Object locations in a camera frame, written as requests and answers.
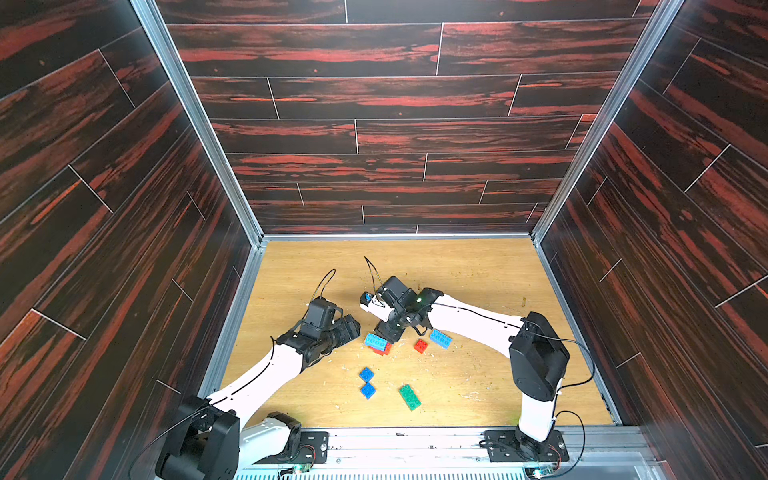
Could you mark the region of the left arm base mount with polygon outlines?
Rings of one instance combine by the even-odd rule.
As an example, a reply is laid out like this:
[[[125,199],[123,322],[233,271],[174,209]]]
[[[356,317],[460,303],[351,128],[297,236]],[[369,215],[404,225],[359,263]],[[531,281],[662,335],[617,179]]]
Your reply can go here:
[[[271,412],[258,425],[257,440],[268,455],[258,453],[253,464],[324,464],[330,435],[327,431],[305,430],[293,417]]]

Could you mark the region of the light blue long lego brick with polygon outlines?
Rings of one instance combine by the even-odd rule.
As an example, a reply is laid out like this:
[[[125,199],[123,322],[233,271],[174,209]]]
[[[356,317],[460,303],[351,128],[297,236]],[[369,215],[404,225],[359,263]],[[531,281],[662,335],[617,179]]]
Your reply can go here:
[[[387,340],[373,333],[368,333],[364,340],[365,346],[374,347],[379,350],[383,350],[387,343],[389,343]]]

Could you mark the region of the aluminium left corner post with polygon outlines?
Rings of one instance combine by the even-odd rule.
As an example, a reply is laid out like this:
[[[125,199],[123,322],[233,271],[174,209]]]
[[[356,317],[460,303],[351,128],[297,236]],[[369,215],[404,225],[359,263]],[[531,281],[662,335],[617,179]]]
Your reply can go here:
[[[189,117],[246,236],[258,248],[262,244],[263,230],[238,183],[156,2],[130,0],[129,3]]]

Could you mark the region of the aluminium front rail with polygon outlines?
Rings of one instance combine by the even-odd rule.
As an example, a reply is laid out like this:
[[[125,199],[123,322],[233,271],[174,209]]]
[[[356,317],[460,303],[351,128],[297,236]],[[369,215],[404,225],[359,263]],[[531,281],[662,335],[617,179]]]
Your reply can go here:
[[[658,461],[636,427],[561,427],[565,452],[540,464],[514,462],[481,443],[484,427],[327,428],[308,430],[314,447],[295,464],[241,468],[240,479],[661,479]]]

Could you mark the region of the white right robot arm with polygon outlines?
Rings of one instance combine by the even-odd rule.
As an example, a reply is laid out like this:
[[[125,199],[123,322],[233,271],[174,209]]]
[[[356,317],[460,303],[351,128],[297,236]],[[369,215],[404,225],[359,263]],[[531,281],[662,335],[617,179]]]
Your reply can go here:
[[[507,357],[523,398],[518,432],[539,443],[549,437],[570,353],[546,317],[495,313],[437,291],[412,295],[401,306],[365,292],[360,306],[380,319],[376,334],[391,343],[407,326],[424,327],[466,337]]]

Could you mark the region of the aluminium right corner post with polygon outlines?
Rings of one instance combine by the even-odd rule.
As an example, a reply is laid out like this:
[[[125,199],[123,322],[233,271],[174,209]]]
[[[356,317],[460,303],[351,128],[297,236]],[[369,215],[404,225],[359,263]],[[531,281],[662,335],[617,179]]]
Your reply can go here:
[[[683,0],[660,1],[630,53],[605,103],[578,148],[573,162],[561,181],[555,195],[532,232],[537,251],[542,249],[544,238],[565,205],[571,191],[600,146],[622,105],[628,98],[640,75],[655,53],[658,45],[678,14]]]

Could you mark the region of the light blue lego brick small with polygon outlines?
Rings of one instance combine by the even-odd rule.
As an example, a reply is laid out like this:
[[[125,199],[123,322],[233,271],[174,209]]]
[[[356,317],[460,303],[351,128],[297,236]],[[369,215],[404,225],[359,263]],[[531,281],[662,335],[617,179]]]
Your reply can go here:
[[[450,336],[437,329],[431,331],[429,339],[443,349],[448,349],[453,342],[453,339]]]

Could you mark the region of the aluminium corner post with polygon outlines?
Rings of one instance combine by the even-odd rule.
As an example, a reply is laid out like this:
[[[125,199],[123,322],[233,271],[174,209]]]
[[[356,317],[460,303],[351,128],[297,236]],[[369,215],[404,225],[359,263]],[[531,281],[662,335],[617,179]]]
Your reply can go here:
[[[258,248],[262,244],[263,230],[238,183],[156,2],[130,0],[129,3],[189,117],[246,236]]]
[[[622,105],[628,98],[640,75],[655,53],[658,45],[678,14],[683,0],[660,1],[630,53],[605,103],[578,148],[573,162],[561,181],[555,195],[532,232],[537,251],[542,249],[544,238],[565,205],[571,191],[600,146]]]

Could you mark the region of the blue lego brick lower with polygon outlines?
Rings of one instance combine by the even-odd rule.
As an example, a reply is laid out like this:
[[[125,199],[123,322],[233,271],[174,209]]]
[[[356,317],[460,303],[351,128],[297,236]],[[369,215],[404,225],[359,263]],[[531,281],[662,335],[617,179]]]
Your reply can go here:
[[[361,387],[360,392],[366,399],[370,399],[376,393],[376,389],[370,383],[365,383]]]

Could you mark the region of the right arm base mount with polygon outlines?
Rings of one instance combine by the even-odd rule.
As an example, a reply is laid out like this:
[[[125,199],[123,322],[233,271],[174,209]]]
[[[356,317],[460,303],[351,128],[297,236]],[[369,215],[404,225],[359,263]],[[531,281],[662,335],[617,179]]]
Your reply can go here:
[[[492,463],[563,463],[570,460],[562,433],[553,429],[543,441],[513,430],[486,430],[479,446]]]

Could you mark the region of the red lego brick small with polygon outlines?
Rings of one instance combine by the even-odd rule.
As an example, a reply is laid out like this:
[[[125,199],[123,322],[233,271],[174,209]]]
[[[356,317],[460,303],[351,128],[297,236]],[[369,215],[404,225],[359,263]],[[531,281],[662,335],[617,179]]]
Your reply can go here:
[[[421,354],[425,352],[427,347],[428,347],[428,344],[424,340],[418,340],[414,345],[414,349]]]

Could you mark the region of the blue lego brick upper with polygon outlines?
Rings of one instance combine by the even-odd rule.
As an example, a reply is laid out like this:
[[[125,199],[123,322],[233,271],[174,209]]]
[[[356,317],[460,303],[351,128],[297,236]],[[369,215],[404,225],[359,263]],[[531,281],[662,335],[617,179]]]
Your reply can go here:
[[[374,377],[374,372],[369,369],[368,367],[365,367],[359,374],[360,378],[365,382],[369,383],[372,378]]]

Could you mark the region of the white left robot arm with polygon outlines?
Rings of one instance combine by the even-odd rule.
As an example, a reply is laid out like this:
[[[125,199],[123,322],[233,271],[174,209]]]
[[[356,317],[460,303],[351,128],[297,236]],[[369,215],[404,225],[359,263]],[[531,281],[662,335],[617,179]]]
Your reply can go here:
[[[360,324],[350,315],[297,325],[298,331],[279,336],[262,360],[222,390],[184,400],[158,457],[157,477],[232,479],[241,466],[296,461],[303,450],[299,421],[273,412],[252,430],[244,425],[283,385],[360,336]]]

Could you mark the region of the green long lego brick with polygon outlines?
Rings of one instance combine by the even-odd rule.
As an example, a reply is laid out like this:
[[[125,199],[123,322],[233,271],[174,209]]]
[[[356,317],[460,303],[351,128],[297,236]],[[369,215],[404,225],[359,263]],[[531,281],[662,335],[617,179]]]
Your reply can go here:
[[[422,405],[419,397],[410,385],[403,385],[399,388],[398,392],[410,411],[414,411]]]

